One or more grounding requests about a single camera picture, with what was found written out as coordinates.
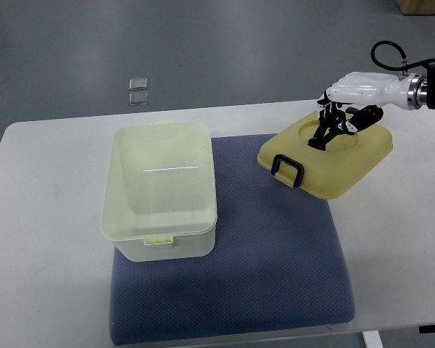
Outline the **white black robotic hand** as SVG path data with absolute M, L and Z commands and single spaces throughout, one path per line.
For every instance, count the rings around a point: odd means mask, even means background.
M 426 105 L 427 99 L 424 75 L 351 72 L 328 87 L 317 101 L 319 126 L 308 145 L 324 151 L 337 136 L 353 136 L 375 125 L 387 104 L 414 110 Z

